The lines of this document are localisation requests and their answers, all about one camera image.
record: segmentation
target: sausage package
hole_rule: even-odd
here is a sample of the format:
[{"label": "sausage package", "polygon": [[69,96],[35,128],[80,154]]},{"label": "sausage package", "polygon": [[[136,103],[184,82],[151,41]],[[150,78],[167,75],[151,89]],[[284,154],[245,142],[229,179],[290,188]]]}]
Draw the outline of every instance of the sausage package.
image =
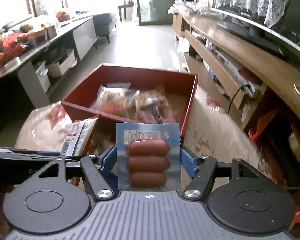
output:
[{"label": "sausage package", "polygon": [[134,119],[144,123],[175,123],[163,86],[136,96]]},{"label": "sausage package", "polygon": [[119,190],[181,191],[178,123],[117,123]]},{"label": "sausage package", "polygon": [[140,90],[110,88],[101,85],[98,98],[90,107],[108,114],[129,118],[128,109],[134,105],[135,97],[139,93]]}]

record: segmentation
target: red box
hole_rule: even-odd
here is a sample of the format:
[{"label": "red box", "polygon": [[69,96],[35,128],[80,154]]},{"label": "red box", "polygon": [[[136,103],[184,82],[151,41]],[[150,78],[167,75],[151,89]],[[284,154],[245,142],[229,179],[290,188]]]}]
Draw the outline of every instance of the red box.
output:
[{"label": "red box", "polygon": [[141,91],[153,90],[163,85],[172,110],[177,112],[175,118],[180,125],[180,134],[182,137],[185,135],[198,75],[103,63],[62,100],[70,118],[79,120],[99,114],[117,122],[137,122],[90,108],[97,98],[100,85],[106,86],[108,83],[131,83],[131,89]]}]

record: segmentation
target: tv stand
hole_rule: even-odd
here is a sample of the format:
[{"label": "tv stand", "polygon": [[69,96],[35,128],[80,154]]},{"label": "tv stand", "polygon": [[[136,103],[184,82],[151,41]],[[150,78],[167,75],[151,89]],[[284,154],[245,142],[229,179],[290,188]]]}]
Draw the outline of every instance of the tv stand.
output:
[{"label": "tv stand", "polygon": [[249,27],[246,27],[227,21],[218,21],[218,26],[257,47],[264,49],[276,57],[282,59],[287,58],[287,53],[283,47],[266,40],[264,38],[265,31],[254,25],[250,24]]},{"label": "tv stand", "polygon": [[258,118],[269,112],[270,108],[273,109],[277,102],[282,103],[283,101],[300,119],[300,96],[294,90],[294,84],[300,85],[300,70],[298,68],[250,42],[230,34],[220,28],[215,20],[195,13],[189,14],[182,11],[182,8],[178,8],[175,14],[176,24],[174,23],[173,30],[176,35],[185,37],[190,43],[189,54],[184,55],[188,70],[190,73],[199,75],[198,86],[212,95],[223,109],[228,109],[230,100],[225,99],[216,89],[210,73],[202,61],[195,59],[196,55],[198,54],[209,65],[230,98],[240,88],[240,84],[229,73],[226,65],[218,60],[206,48],[205,44],[192,34],[192,30],[206,37],[212,44],[226,52],[262,80],[259,93],[250,102],[251,107],[242,121],[242,112],[240,113],[240,111],[251,99],[243,90],[240,90],[233,100],[230,116],[241,126],[244,132],[248,133],[250,128],[256,127]]}]

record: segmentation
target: circular pad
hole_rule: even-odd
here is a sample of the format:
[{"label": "circular pad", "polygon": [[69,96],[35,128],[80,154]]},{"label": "circular pad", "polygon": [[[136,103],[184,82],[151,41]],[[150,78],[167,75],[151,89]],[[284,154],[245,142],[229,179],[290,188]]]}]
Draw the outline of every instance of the circular pad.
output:
[{"label": "circular pad", "polygon": [[277,186],[256,182],[217,188],[207,201],[210,213],[224,227],[242,234],[262,235],[288,229],[295,212],[291,196]]},{"label": "circular pad", "polygon": [[272,205],[272,198],[260,191],[244,191],[235,197],[235,203],[249,212],[262,212]]},{"label": "circular pad", "polygon": [[49,212],[60,207],[62,202],[63,197],[59,193],[45,190],[35,192],[27,197],[26,206],[35,212]]},{"label": "circular pad", "polygon": [[81,222],[91,209],[88,195],[60,178],[32,177],[3,203],[10,228],[34,235],[62,232]]}]

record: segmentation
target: floor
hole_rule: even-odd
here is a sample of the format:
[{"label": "floor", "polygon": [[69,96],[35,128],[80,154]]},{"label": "floor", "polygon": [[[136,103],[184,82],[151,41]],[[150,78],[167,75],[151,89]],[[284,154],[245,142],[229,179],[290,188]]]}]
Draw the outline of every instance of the floor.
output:
[{"label": "floor", "polygon": [[[51,102],[60,101],[101,63],[184,71],[182,53],[177,53],[178,41],[171,25],[138,26],[137,23],[118,23],[106,38],[97,41],[76,67],[70,69],[50,95]],[[14,147],[25,120],[9,122],[0,133],[0,146]]]}]

